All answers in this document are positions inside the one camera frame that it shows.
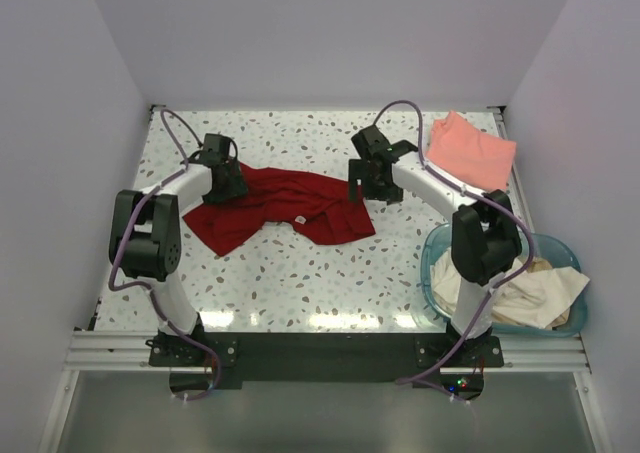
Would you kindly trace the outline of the red t shirt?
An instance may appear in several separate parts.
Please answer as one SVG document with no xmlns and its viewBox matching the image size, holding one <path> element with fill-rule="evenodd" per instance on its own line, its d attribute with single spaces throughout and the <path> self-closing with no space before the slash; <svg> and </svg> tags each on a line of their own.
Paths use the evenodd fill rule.
<svg viewBox="0 0 640 453">
<path fill-rule="evenodd" d="M 361 196 L 346 181 L 311 172 L 241 166 L 248 193 L 202 204 L 183 216 L 194 235 L 219 256 L 242 246 L 267 223 L 286 223 L 317 245 L 355 242 L 376 234 Z"/>
</svg>

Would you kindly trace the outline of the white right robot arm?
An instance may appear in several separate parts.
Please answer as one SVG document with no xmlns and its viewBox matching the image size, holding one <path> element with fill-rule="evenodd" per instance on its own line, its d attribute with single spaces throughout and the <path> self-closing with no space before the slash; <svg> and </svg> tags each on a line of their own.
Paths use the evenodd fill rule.
<svg viewBox="0 0 640 453">
<path fill-rule="evenodd" d="M 481 353 L 478 337 L 492 326 L 491 305 L 500 280 L 522 253 L 516 217 L 502 190 L 482 193 L 452 179 L 407 140 L 390 142 L 375 125 L 352 136 L 358 153 L 348 166 L 349 199 L 399 203 L 415 194 L 449 219 L 450 258 L 461 276 L 451 316 L 456 335 L 445 342 L 448 359 L 469 365 Z"/>
</svg>

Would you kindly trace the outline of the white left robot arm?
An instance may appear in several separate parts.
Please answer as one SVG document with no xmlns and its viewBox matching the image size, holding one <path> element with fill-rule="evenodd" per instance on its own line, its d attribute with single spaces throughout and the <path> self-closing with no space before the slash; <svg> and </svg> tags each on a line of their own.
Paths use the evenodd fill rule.
<svg viewBox="0 0 640 453">
<path fill-rule="evenodd" d="M 205 358 L 207 341 L 194 332 L 200 316 L 178 274 L 181 218 L 193 206 L 218 205 L 248 193 L 238 153 L 232 138 L 209 133 L 167 178 L 142 190 L 122 190 L 115 198 L 108 288 L 142 289 L 159 331 L 176 336 L 171 351 L 185 365 Z"/>
</svg>

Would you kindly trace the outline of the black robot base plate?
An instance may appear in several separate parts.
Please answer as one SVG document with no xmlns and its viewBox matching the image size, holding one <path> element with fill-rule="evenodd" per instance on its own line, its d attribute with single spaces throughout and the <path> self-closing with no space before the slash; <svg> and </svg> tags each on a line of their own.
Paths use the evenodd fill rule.
<svg viewBox="0 0 640 453">
<path fill-rule="evenodd" d="M 476 398 L 484 372 L 504 365 L 495 336 L 454 350 L 447 333 L 230 333 L 198 327 L 190 339 L 157 333 L 149 365 L 170 371 L 175 394 L 240 389 L 247 382 L 390 383 L 418 376 Z"/>
</svg>

